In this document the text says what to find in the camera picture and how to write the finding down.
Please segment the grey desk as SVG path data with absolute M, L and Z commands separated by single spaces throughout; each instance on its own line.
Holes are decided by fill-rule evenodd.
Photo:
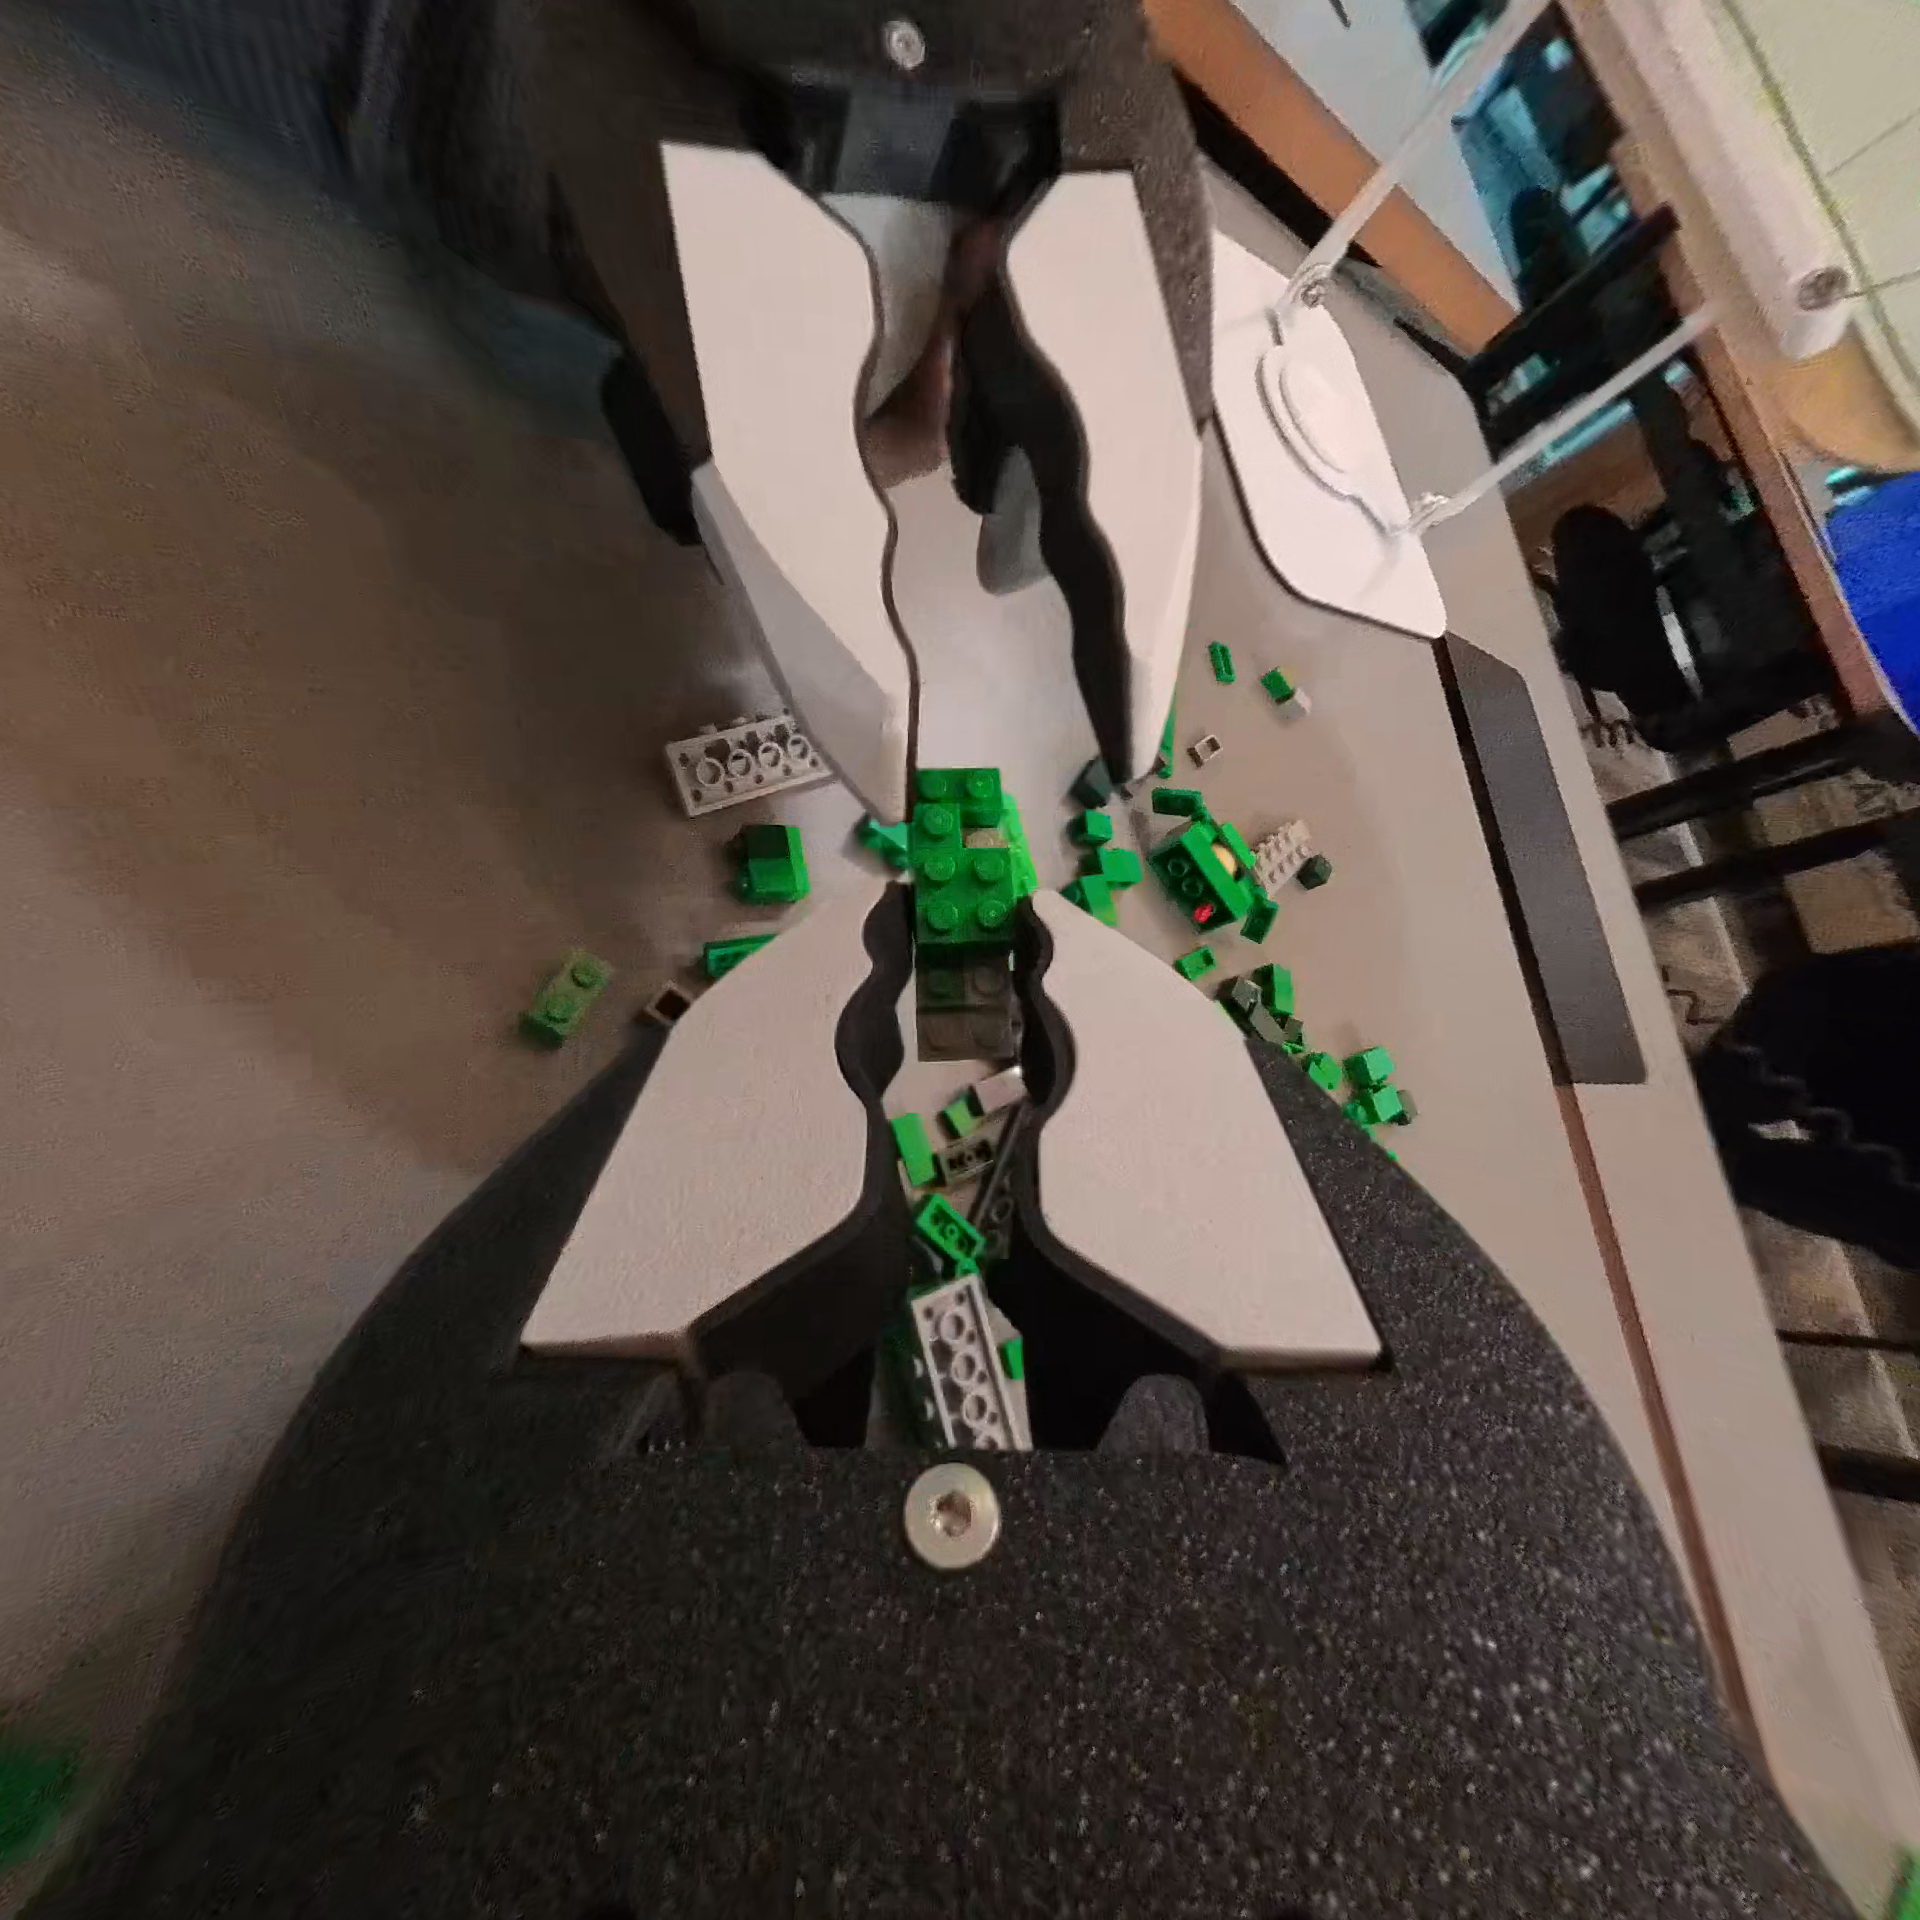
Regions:
M 370 1290 L 328 1360 L 294 1290 L 347 1205 L 321 1114 L 370 1097 L 398 1163 L 503 1145 L 525 1092 L 478 1041 L 499 874 L 452 819 L 509 747 L 588 747 L 611 628 L 535 691 L 542 628 L 429 613 L 411 532 L 256 516 L 241 383 L 147 402 L 86 278 L 209 291 L 131 162 L 261 210 L 294 290 L 376 245 L 241 175 L 142 80 L 4 21 L 4 193 L 52 340 L 26 348 L 4 551 L 4 776 L 86 900 L 4 1041 L 4 1461 L 109 1467 L 74 1520 L 209 1514 L 159 1477 L 187 1415 L 314 1386 L 235 1512 L 168 1693 L 26 1915 L 1845 1915 L 1726 1742 L 1686 1603 L 1598 1413 L 1516 1295 L 1383 1160 L 1275 1087 L 1308 1181 L 1411 1363 L 1280 1388 L 1303 1458 L 1119 1452 L 988 1467 L 1003 1545 L 937 1574 L 903 1452 L 816 1452 L 759 1386 L 687 1446 L 663 1380 L 518 1374 L 614 1123 L 631 1044 Z

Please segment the small green brick build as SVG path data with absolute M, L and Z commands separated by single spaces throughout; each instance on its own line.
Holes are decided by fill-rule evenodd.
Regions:
M 1148 852 L 1148 869 L 1200 939 L 1235 931 L 1247 942 L 1266 942 L 1280 919 L 1255 852 L 1229 819 L 1190 817 Z

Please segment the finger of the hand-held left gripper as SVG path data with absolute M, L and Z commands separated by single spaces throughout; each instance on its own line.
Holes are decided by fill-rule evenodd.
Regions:
M 1183 668 L 1202 428 L 1133 172 L 1066 172 L 1018 210 L 956 353 L 956 402 L 1034 478 L 1097 747 L 1140 782 Z
M 891 598 L 894 516 L 858 433 L 873 263 L 750 149 L 663 143 L 662 181 L 706 421 L 693 523 L 816 754 L 899 819 L 917 663 Z

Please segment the black flat pad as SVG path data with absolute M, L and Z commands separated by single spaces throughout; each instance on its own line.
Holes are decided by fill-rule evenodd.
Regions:
M 1531 691 L 1457 635 L 1435 645 L 1435 668 L 1549 1072 L 1554 1087 L 1641 1087 L 1644 1052 Z

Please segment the black office chair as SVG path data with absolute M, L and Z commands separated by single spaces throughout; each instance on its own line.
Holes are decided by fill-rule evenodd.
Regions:
M 1612 694 L 1637 742 L 1697 754 L 1742 727 L 1832 697 L 1810 611 L 1776 562 L 1735 536 L 1735 576 L 1691 559 L 1658 572 L 1641 532 L 1580 503 L 1552 525 L 1554 658 L 1583 694 Z

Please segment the green and grey brick assembly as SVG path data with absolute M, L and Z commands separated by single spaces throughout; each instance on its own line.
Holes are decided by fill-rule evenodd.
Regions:
M 995 766 L 917 769 L 905 878 L 919 1061 L 1017 1062 L 1017 909 L 1035 869 Z

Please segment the white book stand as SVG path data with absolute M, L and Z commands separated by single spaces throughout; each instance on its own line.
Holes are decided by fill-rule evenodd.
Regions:
M 1445 628 L 1425 532 L 1499 492 L 1511 473 L 1612 407 L 1716 323 L 1710 304 L 1686 310 L 1608 383 L 1552 405 L 1489 473 L 1454 492 L 1407 503 L 1356 353 L 1325 311 L 1325 291 L 1335 266 L 1356 249 L 1356 229 L 1402 180 L 1416 138 L 1452 127 L 1544 13 L 1552 4 L 1516 4 L 1473 60 L 1428 85 L 1402 145 L 1378 162 L 1367 186 L 1293 271 L 1260 266 L 1244 245 L 1221 237 L 1212 252 L 1215 424 L 1263 559 L 1312 603 L 1373 618 L 1407 639 L 1439 639 Z

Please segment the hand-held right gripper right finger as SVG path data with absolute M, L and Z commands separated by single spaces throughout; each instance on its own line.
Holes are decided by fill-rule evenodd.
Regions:
M 1039 1446 L 1097 1446 L 1144 1380 L 1202 1439 L 1266 1446 L 1255 1383 L 1361 1374 L 1386 1339 L 1247 1035 L 1063 895 L 1018 902 L 1034 1116 L 995 1292 Z

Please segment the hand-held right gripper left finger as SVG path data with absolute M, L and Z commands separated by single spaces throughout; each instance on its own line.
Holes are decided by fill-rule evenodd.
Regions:
M 905 888 L 863 881 L 710 982 L 662 1035 L 522 1356 L 756 1374 L 814 1446 L 868 1446 L 905 1290 L 883 1092 L 910 971 Z

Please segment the black ridged object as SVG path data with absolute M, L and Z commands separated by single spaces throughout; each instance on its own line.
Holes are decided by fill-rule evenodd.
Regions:
M 1917 942 L 1763 974 L 1691 1065 L 1742 1210 L 1917 1273 Z

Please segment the wood-edged table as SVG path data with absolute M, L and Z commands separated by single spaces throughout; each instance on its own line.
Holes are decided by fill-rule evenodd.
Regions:
M 1148 4 L 1171 71 L 1332 221 L 1402 145 L 1428 100 L 1405 4 Z M 1367 256 L 1452 344 L 1483 348 L 1516 297 L 1457 138 L 1435 127 L 1356 229 Z

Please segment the blue bin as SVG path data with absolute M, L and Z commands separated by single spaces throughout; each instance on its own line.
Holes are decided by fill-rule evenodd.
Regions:
M 1917 473 L 1849 492 L 1825 518 L 1843 602 L 1890 680 L 1917 674 Z

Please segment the brown-edged background table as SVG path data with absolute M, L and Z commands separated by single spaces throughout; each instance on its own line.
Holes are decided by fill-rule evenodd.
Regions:
M 1730 4 L 1563 4 L 1612 106 L 1615 166 L 1634 211 L 1666 207 L 1665 277 L 1678 310 L 1710 304 L 1701 341 L 1716 414 L 1856 717 L 1917 733 L 1917 678 L 1890 680 L 1843 602 L 1814 458 L 1917 468 L 1917 301 L 1849 271 L 1793 155 Z

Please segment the grey holed brick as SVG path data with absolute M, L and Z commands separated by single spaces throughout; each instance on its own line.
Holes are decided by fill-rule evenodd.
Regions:
M 834 782 L 790 707 L 675 737 L 662 762 L 687 819 Z
M 1023 1341 L 981 1275 L 919 1284 L 903 1306 L 903 1394 L 914 1428 L 951 1452 L 1029 1452 Z

